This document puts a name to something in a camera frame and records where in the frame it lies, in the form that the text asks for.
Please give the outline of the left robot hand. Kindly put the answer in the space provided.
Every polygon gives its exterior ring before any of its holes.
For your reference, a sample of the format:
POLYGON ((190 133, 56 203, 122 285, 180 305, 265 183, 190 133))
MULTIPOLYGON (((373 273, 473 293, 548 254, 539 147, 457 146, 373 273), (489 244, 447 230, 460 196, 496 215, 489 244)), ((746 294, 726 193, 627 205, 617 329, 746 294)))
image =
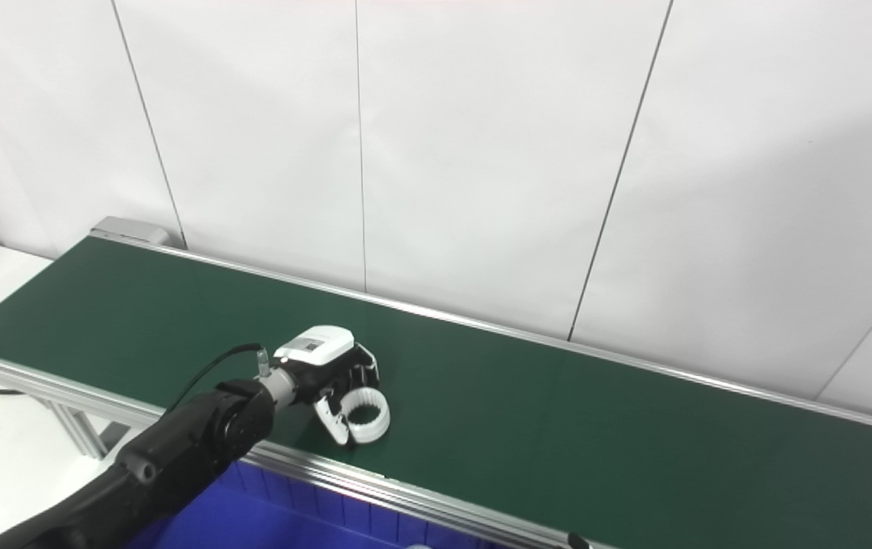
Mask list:
POLYGON ((308 328, 277 348, 259 380, 277 409, 310 406, 337 445, 373 444, 390 427, 377 359, 348 328, 308 328))

